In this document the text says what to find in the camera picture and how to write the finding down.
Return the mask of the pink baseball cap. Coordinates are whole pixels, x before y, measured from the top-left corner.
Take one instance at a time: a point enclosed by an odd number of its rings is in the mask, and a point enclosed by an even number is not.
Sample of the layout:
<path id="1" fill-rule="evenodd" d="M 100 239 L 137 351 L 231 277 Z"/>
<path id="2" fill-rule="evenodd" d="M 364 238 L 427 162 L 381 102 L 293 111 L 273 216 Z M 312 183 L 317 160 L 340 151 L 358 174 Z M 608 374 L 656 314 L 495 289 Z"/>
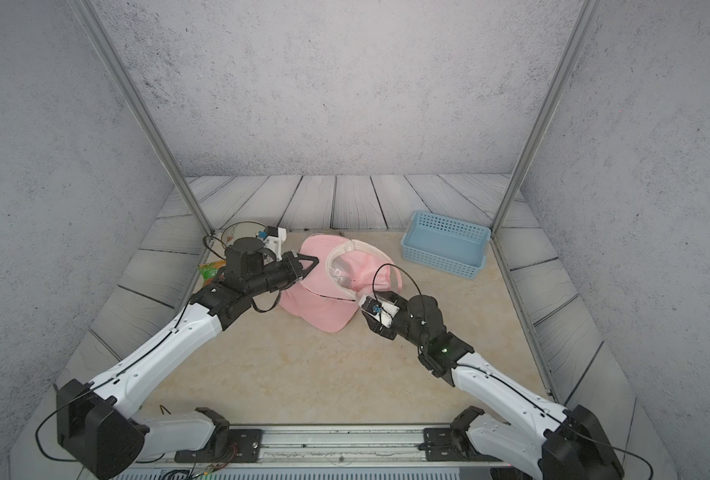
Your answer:
<path id="1" fill-rule="evenodd" d="M 323 292 L 353 301 L 374 292 L 400 292 L 403 279 L 393 264 L 392 258 L 380 249 L 360 240 L 347 240 L 326 258 Z"/>
<path id="2" fill-rule="evenodd" d="M 329 275 L 329 255 L 350 240 L 336 235 L 316 234 L 301 244 L 299 256 L 316 257 L 319 263 L 303 280 L 281 294 L 280 306 L 313 327 L 326 332 L 342 330 L 358 310 L 357 301 Z"/>

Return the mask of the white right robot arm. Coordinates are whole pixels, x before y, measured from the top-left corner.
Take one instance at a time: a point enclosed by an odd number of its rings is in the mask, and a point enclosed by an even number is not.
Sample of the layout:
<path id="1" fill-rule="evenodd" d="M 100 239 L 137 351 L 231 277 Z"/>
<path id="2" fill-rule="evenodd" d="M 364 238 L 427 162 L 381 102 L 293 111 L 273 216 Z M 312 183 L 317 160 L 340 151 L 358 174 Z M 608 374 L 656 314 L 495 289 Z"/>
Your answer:
<path id="1" fill-rule="evenodd" d="M 452 423 L 452 446 L 459 455 L 492 456 L 534 479 L 624 477 L 594 413 L 552 402 L 496 369 L 447 329 L 435 298 L 405 299 L 383 291 L 363 296 L 359 306 L 374 333 L 406 339 L 430 373 L 484 403 Z"/>

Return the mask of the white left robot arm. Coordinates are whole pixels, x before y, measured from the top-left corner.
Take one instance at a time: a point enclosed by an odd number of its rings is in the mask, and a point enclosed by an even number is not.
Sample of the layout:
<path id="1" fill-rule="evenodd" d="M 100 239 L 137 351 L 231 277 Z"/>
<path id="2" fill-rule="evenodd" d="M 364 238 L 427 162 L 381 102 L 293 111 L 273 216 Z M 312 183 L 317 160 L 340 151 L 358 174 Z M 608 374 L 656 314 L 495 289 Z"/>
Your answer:
<path id="1" fill-rule="evenodd" d="M 229 422 L 210 408 L 145 418 L 147 397 L 191 354 L 253 308 L 255 297 L 279 294 L 305 279 L 315 256 L 275 256 L 258 238 L 225 250 L 225 264 L 157 334 L 112 368 L 82 383 L 73 379 L 56 396 L 57 442 L 98 479 L 112 479 L 135 462 L 175 454 L 195 463 L 227 463 L 236 449 Z"/>

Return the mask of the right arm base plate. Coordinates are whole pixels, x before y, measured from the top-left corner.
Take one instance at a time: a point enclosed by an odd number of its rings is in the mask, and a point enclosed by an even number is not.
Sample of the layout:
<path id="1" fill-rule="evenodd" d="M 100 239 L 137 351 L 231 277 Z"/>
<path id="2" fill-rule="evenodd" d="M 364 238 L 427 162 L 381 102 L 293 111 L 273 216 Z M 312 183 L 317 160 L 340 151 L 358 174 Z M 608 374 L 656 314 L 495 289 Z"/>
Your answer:
<path id="1" fill-rule="evenodd" d="M 479 453 L 450 427 L 425 428 L 423 442 L 418 446 L 429 462 L 492 462 L 496 457 Z"/>

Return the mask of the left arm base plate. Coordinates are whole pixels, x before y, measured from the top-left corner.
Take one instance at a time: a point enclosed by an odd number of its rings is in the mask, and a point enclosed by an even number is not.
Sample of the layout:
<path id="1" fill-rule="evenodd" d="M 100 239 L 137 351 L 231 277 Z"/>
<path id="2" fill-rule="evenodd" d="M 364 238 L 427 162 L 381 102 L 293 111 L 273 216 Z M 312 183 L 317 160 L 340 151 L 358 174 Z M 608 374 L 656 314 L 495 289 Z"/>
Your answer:
<path id="1" fill-rule="evenodd" d="M 206 446 L 200 450 L 180 450 L 174 455 L 176 463 L 232 464 L 259 461 L 262 429 L 217 429 Z"/>

